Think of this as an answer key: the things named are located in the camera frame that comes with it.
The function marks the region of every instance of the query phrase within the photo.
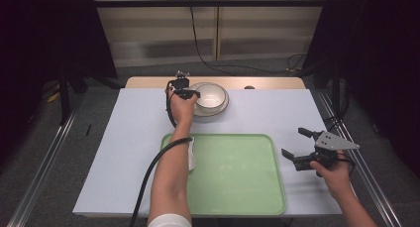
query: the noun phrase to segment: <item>gray carpet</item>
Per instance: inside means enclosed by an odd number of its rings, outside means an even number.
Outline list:
[[[218,64],[238,64],[259,67],[271,72],[258,71],[245,67],[225,67],[237,76],[286,76],[287,59],[249,59],[220,61]],[[170,75],[178,70],[189,71],[191,75],[227,75],[210,69],[201,62],[184,64],[153,65],[128,67],[118,70],[119,78],[113,81],[125,84],[131,76]],[[313,89],[312,77],[304,77],[317,104],[320,104],[318,90]],[[53,164],[53,169],[29,216],[26,226],[128,226],[128,218],[85,218],[71,213],[78,194],[83,186],[90,165],[101,142],[118,91],[103,84],[86,79],[88,91],[83,95],[73,125]],[[71,94],[75,100],[78,94]],[[361,152],[377,182],[390,200],[398,219],[403,226],[418,226],[420,222],[420,181],[395,155],[386,137],[372,127],[368,114],[357,99],[351,96],[350,108],[344,117],[345,124],[355,142],[363,148]],[[53,103],[43,101],[33,122],[22,139],[17,143],[16,152],[3,167],[0,176],[0,226],[6,226],[20,199],[31,183],[44,155],[54,138],[60,121],[59,100]],[[319,106],[323,118],[328,115]],[[380,213],[357,172],[353,176],[353,185],[359,199],[379,226],[384,226]],[[276,219],[194,219],[193,226],[344,226],[342,216],[324,216],[317,218]],[[138,226],[146,226],[146,220],[138,221]]]

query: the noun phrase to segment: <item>white cloth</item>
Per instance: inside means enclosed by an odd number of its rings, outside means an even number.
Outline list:
[[[178,214],[163,214],[156,217],[148,227],[192,227],[185,217]]]

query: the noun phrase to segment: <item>hand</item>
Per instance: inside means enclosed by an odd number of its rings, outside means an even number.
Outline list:
[[[336,162],[329,170],[316,161],[312,161],[310,166],[319,172],[325,179],[330,194],[336,199],[340,199],[348,194],[353,194],[350,186],[349,164],[346,162]]]
[[[197,95],[194,94],[190,99],[184,100],[178,95],[173,94],[172,87],[168,92],[170,99],[170,110],[176,123],[192,123],[192,118],[194,115],[194,103],[198,99]]]

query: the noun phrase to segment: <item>person's right arm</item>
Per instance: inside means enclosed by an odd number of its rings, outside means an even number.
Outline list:
[[[311,162],[310,165],[324,177],[331,195],[336,199],[343,211],[347,226],[376,226],[352,190],[349,178],[349,165],[347,163],[337,162],[329,170],[315,161]]]

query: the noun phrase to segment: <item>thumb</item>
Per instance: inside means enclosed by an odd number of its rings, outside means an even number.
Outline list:
[[[312,169],[319,172],[322,176],[325,176],[325,173],[328,171],[327,169],[325,169],[324,166],[322,166],[316,161],[312,161],[311,163],[309,163],[309,165],[312,167]]]

